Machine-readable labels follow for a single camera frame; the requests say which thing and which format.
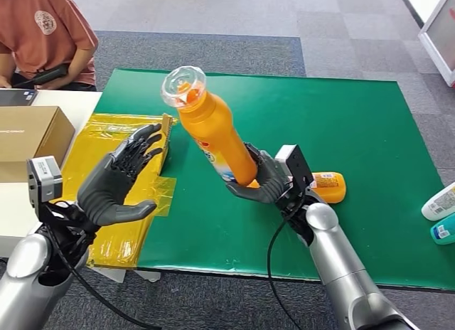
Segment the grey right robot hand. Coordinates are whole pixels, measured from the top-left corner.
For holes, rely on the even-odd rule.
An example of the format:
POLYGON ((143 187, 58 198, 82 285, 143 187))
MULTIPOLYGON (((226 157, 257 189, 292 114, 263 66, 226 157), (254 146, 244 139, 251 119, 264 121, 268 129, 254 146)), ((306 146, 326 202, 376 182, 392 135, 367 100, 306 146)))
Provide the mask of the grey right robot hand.
POLYGON ((268 152, 259 150, 251 143, 244 144, 251 157, 257 164, 255 180, 259 188, 249 188, 238 183, 226 183, 226 187, 234 196, 260 203, 275 203, 289 188, 287 175, 277 161, 268 152))

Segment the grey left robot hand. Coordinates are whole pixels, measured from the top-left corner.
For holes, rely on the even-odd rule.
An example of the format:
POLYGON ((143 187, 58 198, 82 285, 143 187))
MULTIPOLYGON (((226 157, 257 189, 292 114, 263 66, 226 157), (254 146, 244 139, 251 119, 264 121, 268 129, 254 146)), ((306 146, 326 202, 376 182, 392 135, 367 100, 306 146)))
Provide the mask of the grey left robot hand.
POLYGON ((100 227, 142 220, 153 212, 157 207, 153 200, 135 205, 125 200, 142 170, 162 153, 155 145, 161 139, 161 129, 159 123, 141 127, 106 154, 79 187, 77 205, 100 227))

